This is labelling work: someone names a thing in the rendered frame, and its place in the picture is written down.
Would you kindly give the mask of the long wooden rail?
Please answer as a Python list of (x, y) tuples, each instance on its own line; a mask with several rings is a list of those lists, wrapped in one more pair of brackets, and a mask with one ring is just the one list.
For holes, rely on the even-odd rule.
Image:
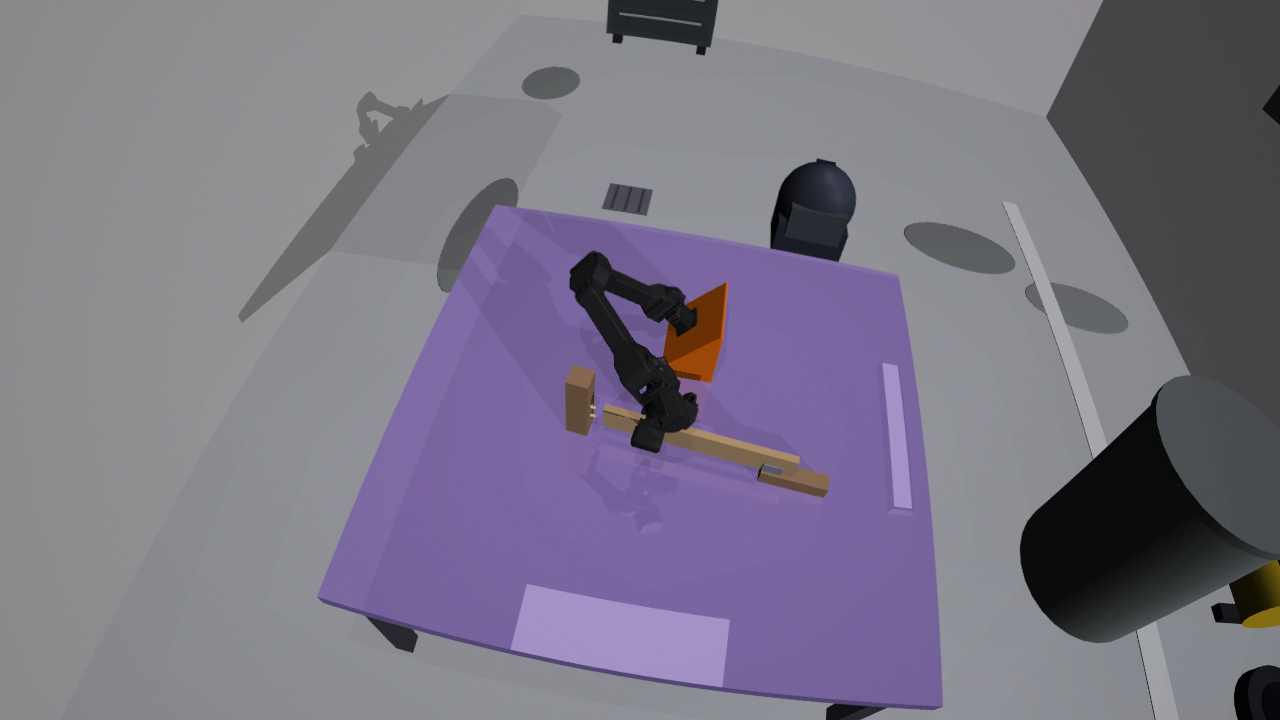
[[(609, 427), (616, 430), (623, 430), (634, 434), (640, 418), (645, 419), (646, 415), (605, 404), (603, 409), (602, 427)], [(774, 468), (785, 469), (782, 474), (786, 477), (792, 477), (800, 462), (800, 457), (792, 454), (782, 454), (759, 445), (748, 445), (739, 439), (717, 436), (698, 428), (689, 428), (689, 430), (680, 430), (676, 433), (666, 433), (663, 442), (689, 448), (699, 454), (707, 454), (713, 457), (723, 457), (750, 468), (762, 469), (765, 462)]]

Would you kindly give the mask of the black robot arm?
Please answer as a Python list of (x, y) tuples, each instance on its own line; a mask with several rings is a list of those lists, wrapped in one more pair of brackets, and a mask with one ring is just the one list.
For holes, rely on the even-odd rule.
[[(654, 322), (666, 319), (675, 325), (677, 337), (698, 325), (698, 307), (690, 310), (684, 301), (686, 295), (676, 286), (645, 284), (614, 272), (608, 259), (594, 250), (570, 274), (570, 290), (614, 355), (614, 370), (622, 386), (643, 407), (654, 405), (663, 432), (689, 430), (698, 418), (698, 395), (681, 396), (675, 389), (677, 375), (667, 359), (654, 356), (635, 342), (604, 292), (641, 305), (646, 318)], [(641, 395), (639, 389), (645, 386)]]

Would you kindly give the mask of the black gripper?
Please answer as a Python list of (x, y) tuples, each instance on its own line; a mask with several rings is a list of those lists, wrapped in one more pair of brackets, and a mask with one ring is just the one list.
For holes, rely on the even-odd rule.
[(631, 445), (637, 448), (644, 448), (654, 454), (660, 452), (660, 445), (664, 439), (666, 432), (660, 428), (660, 421), (657, 416), (657, 410), (654, 405), (646, 404), (641, 411), (646, 415), (645, 419), (640, 418), (637, 427), (635, 427), (634, 436), (631, 438)]

